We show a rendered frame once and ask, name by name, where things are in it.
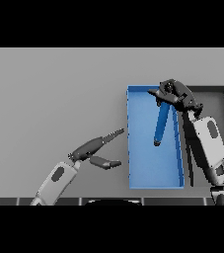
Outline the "blue bin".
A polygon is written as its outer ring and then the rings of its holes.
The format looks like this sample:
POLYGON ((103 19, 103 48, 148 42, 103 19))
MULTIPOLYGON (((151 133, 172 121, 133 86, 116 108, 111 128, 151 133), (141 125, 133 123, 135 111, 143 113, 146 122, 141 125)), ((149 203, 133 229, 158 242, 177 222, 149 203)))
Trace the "blue bin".
POLYGON ((170 107, 161 144, 155 146, 159 107, 149 89, 157 86, 128 85, 126 90, 129 188, 182 189, 185 176, 178 113, 170 107))

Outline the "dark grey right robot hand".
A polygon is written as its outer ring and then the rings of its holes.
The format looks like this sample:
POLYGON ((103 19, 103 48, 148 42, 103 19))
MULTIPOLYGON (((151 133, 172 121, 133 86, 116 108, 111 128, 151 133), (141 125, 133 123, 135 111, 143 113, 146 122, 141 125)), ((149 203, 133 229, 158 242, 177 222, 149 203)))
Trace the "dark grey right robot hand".
POLYGON ((179 112, 193 111, 196 119, 203 109, 203 105, 197 103, 188 86, 175 79, 162 81, 158 89, 149 89, 148 93, 156 98, 158 107, 165 102, 173 105, 179 112))

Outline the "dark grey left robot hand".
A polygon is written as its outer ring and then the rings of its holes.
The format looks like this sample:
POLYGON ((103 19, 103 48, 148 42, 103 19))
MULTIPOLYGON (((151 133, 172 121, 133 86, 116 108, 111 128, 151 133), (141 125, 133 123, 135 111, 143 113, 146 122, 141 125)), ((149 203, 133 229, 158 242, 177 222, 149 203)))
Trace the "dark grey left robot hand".
POLYGON ((119 160, 107 160, 100 156, 96 156, 96 153, 108 142, 115 139, 118 135, 124 133, 124 129, 120 128, 114 132, 111 132, 107 136, 99 136, 93 138, 86 143, 82 144, 74 151, 68 154, 68 158, 76 163, 77 161, 89 160, 92 165, 109 170, 111 168, 121 165, 119 160))

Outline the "dark grey bin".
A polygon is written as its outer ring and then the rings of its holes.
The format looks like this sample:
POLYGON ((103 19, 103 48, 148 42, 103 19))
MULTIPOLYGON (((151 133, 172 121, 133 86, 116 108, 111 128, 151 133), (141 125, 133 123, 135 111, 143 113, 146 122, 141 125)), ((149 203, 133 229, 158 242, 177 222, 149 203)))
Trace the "dark grey bin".
MULTIPOLYGON (((224 142, 224 86, 188 86, 197 103, 203 104, 202 117, 212 117, 216 120, 224 142)), ((186 186, 194 188, 208 188, 210 184, 204 177, 192 155, 184 132, 184 119, 179 114, 180 136, 183 151, 183 165, 186 176, 186 186)))

